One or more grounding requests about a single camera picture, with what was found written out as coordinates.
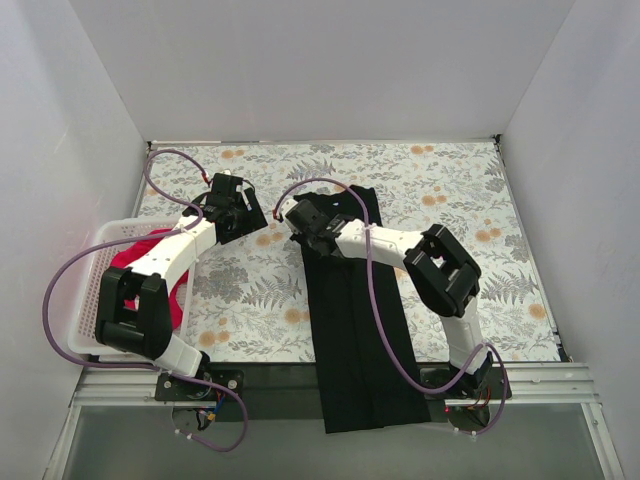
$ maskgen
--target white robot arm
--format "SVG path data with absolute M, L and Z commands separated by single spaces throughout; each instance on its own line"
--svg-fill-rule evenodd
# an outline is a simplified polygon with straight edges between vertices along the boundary
M 164 238 L 149 253 L 126 268 L 108 268 L 100 282 L 96 340 L 117 350 L 141 355 L 156 365 L 195 377 L 208 357 L 173 334 L 168 295 L 199 255 L 217 243 L 225 244 L 267 226 L 253 188 L 243 179 L 218 173 L 211 191 L 193 203 L 203 220 L 190 230 L 195 209 L 183 212 L 174 229 L 182 233 Z M 125 300 L 138 300 L 130 309 Z
M 365 225 L 344 215 L 330 219 L 309 200 L 287 200 L 282 220 L 294 239 L 321 255 L 366 258 Z M 424 304 L 440 316 L 449 345 L 449 363 L 461 369 L 483 343 L 477 313 L 480 267 L 443 226 L 424 232 L 369 227 L 373 260 L 409 273 Z M 487 347 L 466 368 L 472 384 L 480 384 L 491 366 Z

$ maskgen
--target basket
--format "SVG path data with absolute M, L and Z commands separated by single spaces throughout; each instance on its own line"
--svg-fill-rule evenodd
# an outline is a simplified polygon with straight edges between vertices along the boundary
M 160 228 L 173 228 L 178 218 L 179 217 L 128 218 L 126 220 L 109 222 L 103 225 L 98 231 L 94 244 L 147 235 L 153 230 Z M 114 359 L 123 357 L 122 352 L 96 341 L 95 325 L 98 314 L 98 294 L 100 292 L 102 274 L 109 268 L 109 265 L 111 265 L 113 257 L 119 252 L 129 248 L 129 246 L 130 244 L 109 247 L 98 250 L 92 255 L 88 281 L 85 285 L 80 308 L 72 320 L 67 338 L 67 343 L 71 351 L 80 354 L 109 356 Z M 194 265 L 192 265 L 189 269 L 189 279 L 187 283 L 179 287 L 176 296 L 178 304 L 182 307 L 182 323 L 180 324 L 179 335 L 183 339 L 189 319 L 194 269 Z

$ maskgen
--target wire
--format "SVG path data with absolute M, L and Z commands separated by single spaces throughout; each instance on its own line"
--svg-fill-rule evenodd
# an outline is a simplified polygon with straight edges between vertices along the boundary
M 478 399 L 475 401 L 475 403 L 472 403 L 471 405 L 467 405 L 463 408 L 466 408 L 467 410 L 473 410 L 480 403 L 480 400 L 482 400 L 482 392 L 480 392 L 480 396 L 478 396 Z
M 491 385 L 487 386 L 487 399 L 485 400 L 485 402 L 482 404 L 480 408 L 484 408 L 487 405 L 489 405 L 490 400 L 491 400 Z
M 198 412 L 198 410 L 194 410 L 194 412 L 196 412 L 196 422 L 198 422 L 198 431 L 201 432 L 207 427 L 203 426 L 202 423 L 200 423 L 200 412 Z
M 480 350 L 482 350 L 486 346 L 487 348 L 489 348 L 494 353 L 496 359 L 498 360 L 498 363 L 500 364 L 500 368 L 502 369 L 502 377 L 503 377 L 503 382 L 504 382 L 500 407 L 498 408 L 498 412 L 496 413 L 496 416 L 493 418 L 493 420 L 491 422 L 489 422 L 489 424 L 486 427 L 483 427 L 481 430 L 479 430 L 477 432 L 464 432 L 464 433 L 468 433 L 470 435 L 479 435 L 479 434 L 483 434 L 483 433 L 486 433 L 486 432 L 490 431 L 495 426 L 495 424 L 498 422 L 500 417 L 502 416 L 502 412 L 504 411 L 504 405 L 505 405 L 505 403 L 507 401 L 507 391 L 508 391 L 508 387 L 509 387 L 509 379 L 507 377 L 507 369 L 504 366 L 504 362 L 502 361 L 502 357 L 500 357 L 500 354 L 498 353 L 496 348 L 490 343 L 481 343 L 480 345 L 477 345 L 473 349 L 471 354 L 469 355 L 469 358 L 467 359 L 467 361 L 460 368 L 458 373 L 448 383 L 446 383 L 445 385 L 443 385 L 441 387 L 426 388 L 426 387 L 420 385 L 418 382 L 416 382 L 413 378 L 411 378 L 411 376 L 402 367 L 402 364 L 400 363 L 400 361 L 396 357 L 393 349 L 391 348 L 391 344 L 389 343 L 389 339 L 387 338 L 387 335 L 384 332 L 384 327 L 382 325 L 382 320 L 380 318 L 380 312 L 378 310 L 378 302 L 377 302 L 377 299 L 376 299 L 375 287 L 374 287 L 374 283 L 373 283 L 373 251 L 371 249 L 371 232 L 369 230 L 369 226 L 370 226 L 370 223 L 369 223 L 369 210 L 367 209 L 367 206 L 364 203 L 364 201 L 362 200 L 362 198 L 360 198 L 360 196 L 353 189 L 351 189 L 349 186 L 347 186 L 346 184 L 344 184 L 342 182 L 339 182 L 337 180 L 333 180 L 331 178 L 320 178 L 320 177 L 309 178 L 309 179 L 297 182 L 297 183 L 293 184 L 292 186 L 290 186 L 287 190 L 285 190 L 285 192 L 282 194 L 282 196 L 276 202 L 276 206 L 275 206 L 275 208 L 273 210 L 274 218 L 278 218 L 278 212 L 280 211 L 280 206 L 282 205 L 282 202 L 284 201 L 286 196 L 289 195 L 289 193 L 291 193 L 296 188 L 298 188 L 298 187 L 300 187 L 302 185 L 305 185 L 307 183 L 311 183 L 311 182 L 328 182 L 328 183 L 332 183 L 334 185 L 338 185 L 339 187 L 342 187 L 347 192 L 349 192 L 356 199 L 356 201 L 360 204 L 360 208 L 362 209 L 364 226 L 365 226 L 365 230 L 364 230 L 365 236 L 364 236 L 364 238 L 365 238 L 365 247 L 366 247 L 366 253 L 367 253 L 367 255 L 366 255 L 366 257 L 367 257 L 366 258 L 366 260 L 367 260 L 367 286 L 368 286 L 368 290 L 369 290 L 369 300 L 371 301 L 371 309 L 373 310 L 373 317 L 374 317 L 375 322 L 376 322 L 376 327 L 378 329 L 378 334 L 380 335 L 380 340 L 382 340 L 382 344 L 383 344 L 385 350 L 387 351 L 387 354 L 389 355 L 389 358 L 391 359 L 391 362 L 395 366 L 396 370 L 398 370 L 400 375 L 407 381 L 407 383 L 409 383 L 409 385 L 411 385 L 413 388 L 415 388 L 419 392 L 427 394 L 427 395 L 434 395 L 434 394 L 439 394 L 439 393 L 446 392 L 451 387 L 453 387 L 458 382 L 458 380 L 460 380 L 460 378 L 462 378 L 462 376 L 464 375 L 465 371 L 467 370 L 469 365 L 471 365 L 471 362 L 476 357 L 476 355 L 478 355 Z
M 225 398 L 227 398 L 227 396 L 222 395 L 222 398 L 218 400 L 218 404 L 216 405 L 216 408 L 213 409 L 214 414 L 217 414 L 220 411 L 220 408 L 222 407 L 222 404 L 224 403 Z
M 162 189 L 160 189 L 160 187 L 158 187 L 150 178 L 150 169 L 151 169 L 151 165 L 153 163 L 153 159 L 155 157 L 157 157 L 160 154 L 165 154 L 165 153 L 171 153 L 171 154 L 175 154 L 175 155 L 179 155 L 183 158 L 185 158 L 186 160 L 190 161 L 191 163 L 193 163 L 201 172 L 202 177 L 205 181 L 205 183 L 208 183 L 207 180 L 207 172 L 206 170 L 202 167 L 202 165 L 200 165 L 200 163 L 198 163 L 194 158 L 192 158 L 191 156 L 187 155 L 184 152 L 180 152 L 179 150 L 174 150 L 174 149 L 166 149 L 166 150 L 157 150 L 155 152 L 152 152 L 148 157 L 147 157 L 147 162 L 144 166 L 144 169 L 142 170 L 142 173 L 144 175 L 144 178 L 146 179 L 147 183 L 155 190 L 157 191 L 161 196 L 165 197 L 166 199 L 172 201 L 172 202 L 176 202 L 179 203 L 181 205 L 185 205 L 188 207 L 192 207 L 193 209 L 195 209 L 195 211 L 198 214 L 198 218 L 196 220 L 194 220 L 192 223 L 190 223 L 189 225 L 187 225 L 185 227 L 186 230 L 190 230 L 192 228 L 194 228 L 196 225 L 198 225 L 203 218 L 203 213 L 202 213 L 202 209 L 200 207 L 198 207 L 197 205 L 187 201 L 187 200 L 182 200 L 179 198 L 176 198 L 166 192 L 164 192 Z M 53 348 L 53 350 L 60 355 L 62 358 L 64 358 L 65 360 L 67 360 L 68 362 L 74 363 L 76 365 L 80 365 L 81 367 L 87 367 L 87 368 L 118 368 L 118 369 L 122 369 L 122 368 L 141 368 L 141 369 L 145 369 L 145 370 L 152 370 L 152 371 L 159 371 L 160 369 L 158 367 L 156 367 L 155 365 L 149 365 L 147 363 L 96 363 L 96 362 L 88 362 L 86 360 L 80 359 L 80 358 L 76 358 L 72 355 L 69 355 L 67 352 L 65 352 L 60 345 L 58 345 L 58 343 L 56 342 L 53 333 L 51 331 L 51 324 L 49 321 L 49 304 L 51 302 L 51 295 L 53 293 L 53 289 L 56 286 L 56 283 L 58 283 L 58 280 L 60 280 L 60 277 L 64 274 L 64 272 L 71 266 L 73 265 L 75 262 L 77 262 L 78 260 L 80 260 L 81 258 L 96 252 L 98 250 L 102 250 L 104 248 L 110 248 L 110 247 L 114 247 L 117 245 L 124 245 L 127 243 L 132 243 L 132 242 L 140 242 L 143 240 L 154 240 L 154 239 L 159 239 L 159 238 L 165 238 L 165 237 L 170 237 L 173 235 L 179 235 L 180 233 L 182 233 L 181 230 L 170 230 L 168 232 L 163 232 L 163 233 L 156 233 L 153 235 L 143 235 L 140 237 L 132 237 L 132 238 L 126 238 L 126 239 L 121 239 L 121 240 L 114 240 L 111 242 L 105 242 L 102 243 L 100 245 L 95 245 L 93 247 L 87 248 L 86 250 L 81 251 L 80 253 L 74 255 L 71 259 L 67 260 L 67 262 L 65 262 L 59 269 L 58 271 L 53 275 L 53 278 L 51 279 L 51 281 L 49 282 L 49 285 L 47 286 L 47 289 L 44 293 L 44 298 L 42 300 L 42 328 L 44 329 L 44 334 L 47 337 L 47 341 L 49 342 L 49 345 L 51 345 L 51 348 Z M 183 430 L 178 430 L 180 433 L 183 433 L 184 435 L 189 436 L 190 438 L 193 438 L 193 440 L 211 448 L 212 450 L 215 450 L 217 452 L 230 452 L 231 450 L 233 450 L 234 448 L 236 448 L 238 445 L 240 445 L 240 443 L 242 442 L 242 440 L 244 439 L 246 433 L 247 433 L 247 428 L 249 425 L 249 415 L 247 412 L 247 408 L 244 404 L 244 402 L 242 401 L 242 399 L 232 390 L 228 389 L 227 387 L 224 387 L 222 385 L 218 385 L 217 383 L 213 383 L 213 382 L 207 382 L 204 380 L 199 380 L 197 378 L 191 378 L 191 377 L 186 377 L 184 375 L 178 375 L 175 373 L 171 374 L 173 377 L 179 379 L 179 380 L 183 380 L 185 382 L 191 382 L 191 383 L 196 383 L 199 385 L 204 385 L 207 386 L 209 388 L 214 388 L 216 390 L 219 390 L 221 392 L 223 392 L 225 395 L 229 395 L 231 398 L 233 398 L 236 402 L 238 402 L 238 404 L 240 405 L 240 408 L 242 410 L 242 420 L 243 420 L 243 427 L 242 427 L 242 432 L 240 433 L 240 436 L 238 437 L 238 439 L 230 446 L 228 447 L 220 447 L 218 445 L 215 445 L 213 443 L 210 443 L 204 439 L 200 439 L 198 437 L 196 437 L 195 435 L 192 435 L 189 432 L 184 432 Z

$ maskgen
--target black pants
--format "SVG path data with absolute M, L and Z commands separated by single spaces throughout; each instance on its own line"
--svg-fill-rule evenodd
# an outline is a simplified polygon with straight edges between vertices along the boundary
M 381 225 L 375 191 L 352 188 L 367 205 L 370 221 Z M 363 219 L 360 205 L 348 192 L 296 198 L 310 200 L 329 218 L 343 213 Z M 400 376 L 380 340 L 365 260 L 320 257 L 306 246 L 302 257 L 326 432 L 429 421 L 423 395 Z M 373 278 L 387 338 L 404 369 L 418 381 L 394 270 L 374 264 Z

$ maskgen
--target white panel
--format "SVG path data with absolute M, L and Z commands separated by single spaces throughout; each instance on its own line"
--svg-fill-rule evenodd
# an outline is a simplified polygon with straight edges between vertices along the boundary
M 42 295 L 130 212 L 144 143 L 67 0 L 0 2 L 0 110 L 0 471 L 41 478 L 80 373 L 45 340 Z M 55 292 L 62 345 L 79 273 Z
M 71 0 L 147 140 L 487 137 L 574 0 Z
M 578 0 L 505 134 L 505 161 L 569 353 L 640 478 L 640 5 Z

